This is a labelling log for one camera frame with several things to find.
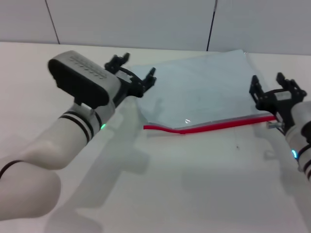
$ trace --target white wall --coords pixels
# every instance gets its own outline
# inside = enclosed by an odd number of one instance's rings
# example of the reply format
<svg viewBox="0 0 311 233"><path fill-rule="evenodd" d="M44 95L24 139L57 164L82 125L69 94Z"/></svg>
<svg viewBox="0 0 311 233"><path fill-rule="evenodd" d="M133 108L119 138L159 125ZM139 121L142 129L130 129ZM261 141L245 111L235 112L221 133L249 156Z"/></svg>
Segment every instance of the white wall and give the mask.
<svg viewBox="0 0 311 233"><path fill-rule="evenodd" d="M311 55L310 0L219 0L209 51Z"/></svg>
<svg viewBox="0 0 311 233"><path fill-rule="evenodd" d="M48 0L61 44L206 50L215 0Z"/></svg>
<svg viewBox="0 0 311 233"><path fill-rule="evenodd" d="M57 43L44 0L0 0L0 41Z"/></svg>

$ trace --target cable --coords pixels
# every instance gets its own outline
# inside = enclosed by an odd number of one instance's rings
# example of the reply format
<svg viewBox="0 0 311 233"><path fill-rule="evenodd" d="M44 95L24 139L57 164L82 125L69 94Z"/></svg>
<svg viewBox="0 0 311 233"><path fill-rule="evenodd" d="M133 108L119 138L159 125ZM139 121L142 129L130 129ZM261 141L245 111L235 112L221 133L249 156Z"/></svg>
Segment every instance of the cable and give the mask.
<svg viewBox="0 0 311 233"><path fill-rule="evenodd" d="M279 130L279 132L285 136L285 133L282 130L280 130L279 128L276 129Z"/></svg>
<svg viewBox="0 0 311 233"><path fill-rule="evenodd" d="M136 78L136 79L140 80L140 78L136 74L134 74L133 72L129 71L128 69L120 67L119 70L122 71L123 73L127 74L127 75L132 76L133 78Z"/></svg>
<svg viewBox="0 0 311 233"><path fill-rule="evenodd" d="M9 162L7 165L5 165L1 171L0 171L0 179L2 177L2 175L4 174L4 172L10 167L12 166L13 164L16 164L16 163L19 163L19 162L23 162L22 160L14 160L14 161L11 161Z"/></svg>

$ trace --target white table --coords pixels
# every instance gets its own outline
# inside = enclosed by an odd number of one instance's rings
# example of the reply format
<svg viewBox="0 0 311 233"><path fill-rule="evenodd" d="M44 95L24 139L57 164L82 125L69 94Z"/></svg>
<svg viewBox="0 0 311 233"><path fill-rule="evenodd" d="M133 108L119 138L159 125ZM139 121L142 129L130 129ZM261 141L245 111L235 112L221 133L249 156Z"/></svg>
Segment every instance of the white table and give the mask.
<svg viewBox="0 0 311 233"><path fill-rule="evenodd" d="M47 70L76 50L98 64L131 53L129 65L206 52L0 43L0 155L34 139L72 97ZM276 88L282 71L311 96L311 57L248 54ZM192 135L142 130L134 99L65 169L57 207L36 219L0 222L2 233L306 233L311 189L284 137L264 124Z"/></svg>

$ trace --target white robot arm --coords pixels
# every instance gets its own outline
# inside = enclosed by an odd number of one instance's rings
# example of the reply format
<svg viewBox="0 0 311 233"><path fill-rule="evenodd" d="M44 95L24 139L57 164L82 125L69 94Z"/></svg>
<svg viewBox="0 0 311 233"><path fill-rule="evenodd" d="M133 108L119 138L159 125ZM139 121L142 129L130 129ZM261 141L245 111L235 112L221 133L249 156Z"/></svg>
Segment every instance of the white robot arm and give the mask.
<svg viewBox="0 0 311 233"><path fill-rule="evenodd" d="M128 53L114 56L103 69L68 51L49 61L57 86L74 104L24 150L0 160L0 220L48 213L61 190L52 170L65 168L127 96L141 98L155 84L154 68L141 80L121 67L128 59Z"/></svg>
<svg viewBox="0 0 311 233"><path fill-rule="evenodd" d="M298 169L311 181L311 101L303 102L307 93L294 80L287 80L282 73L276 81L282 89L264 93L259 80L253 77L249 93L258 110L272 113L277 123L268 123L268 128L279 128L292 149Z"/></svg>

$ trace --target black stripe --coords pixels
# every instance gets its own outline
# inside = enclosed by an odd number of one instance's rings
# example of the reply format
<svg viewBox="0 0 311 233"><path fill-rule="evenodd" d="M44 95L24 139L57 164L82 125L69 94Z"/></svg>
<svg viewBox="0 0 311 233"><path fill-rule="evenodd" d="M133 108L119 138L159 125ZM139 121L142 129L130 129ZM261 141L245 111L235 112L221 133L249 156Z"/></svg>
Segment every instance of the black stripe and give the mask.
<svg viewBox="0 0 311 233"><path fill-rule="evenodd" d="M84 134L86 135L86 142L87 143L89 142L88 132L87 132L86 128L84 127L84 125L81 122L79 122L76 118L74 118L72 116L68 116L68 115L62 115L62 116L60 116L60 118L65 118L65 119L71 120L74 123L76 123L78 126L80 126L81 130L83 130Z"/></svg>
<svg viewBox="0 0 311 233"><path fill-rule="evenodd" d="M99 117L99 115L98 115L97 112L95 112L95 116L96 116L96 118L97 118L97 120L98 120L98 123L99 123L99 129L101 129L101 127L102 127L102 125L103 125L102 119Z"/></svg>
<svg viewBox="0 0 311 233"><path fill-rule="evenodd" d="M0 171L0 179L2 177L2 175L4 174L4 172L10 167L12 166L13 164L16 164L16 163L19 163L19 162L23 162L22 160L14 160L14 161L11 161L9 162L7 165L5 165L1 171Z"/></svg>
<svg viewBox="0 0 311 233"><path fill-rule="evenodd" d="M309 181L310 176L311 176L311 170L308 172L308 175L307 175L308 181Z"/></svg>
<svg viewBox="0 0 311 233"><path fill-rule="evenodd" d="M89 127L89 130L91 131L92 138L94 137L93 127L92 127L92 125L89 123L89 121L87 119L85 119L83 116L81 116L80 114L78 114L76 112L73 112L73 111L68 111L68 112L65 112L64 114L72 114L72 115L80 118L82 121L84 121L84 123Z"/></svg>
<svg viewBox="0 0 311 233"><path fill-rule="evenodd" d="M52 25L53 25L53 28L54 28L54 32L55 32L55 35L56 35L57 42L58 42L58 44L60 45L59 39L58 39L58 35L57 35L57 32L56 32L56 28L55 28L55 25L54 25L54 22L53 22L53 19L52 19L52 15L51 15L51 12L50 12L49 5L48 5L47 0L45 0L45 4L46 4L46 6L47 6L47 9L48 9L48 12L49 12L49 15L50 15L50 19L51 19L51 21L52 21Z"/></svg>
<svg viewBox="0 0 311 233"><path fill-rule="evenodd" d="M297 159L298 163L299 163L300 156L310 148L311 148L311 144L308 144L298 152L298 159ZM303 166L302 170L304 173L306 173L306 170L308 169L310 165L311 165L311 160L307 161L307 163Z"/></svg>
<svg viewBox="0 0 311 233"><path fill-rule="evenodd" d="M206 51L208 51L208 48L209 48L209 43L210 43L210 37L212 36L212 30L213 30L214 18L215 18L215 12L213 13L213 19L212 19L212 24L211 24L211 26L210 26L210 31L209 31L208 43L207 43L207 48L206 48Z"/></svg>
<svg viewBox="0 0 311 233"><path fill-rule="evenodd" d="M302 153L306 152L306 150L311 148L311 144L307 144L304 148L302 148L299 152L298 152L298 159L300 158L300 156L302 155Z"/></svg>

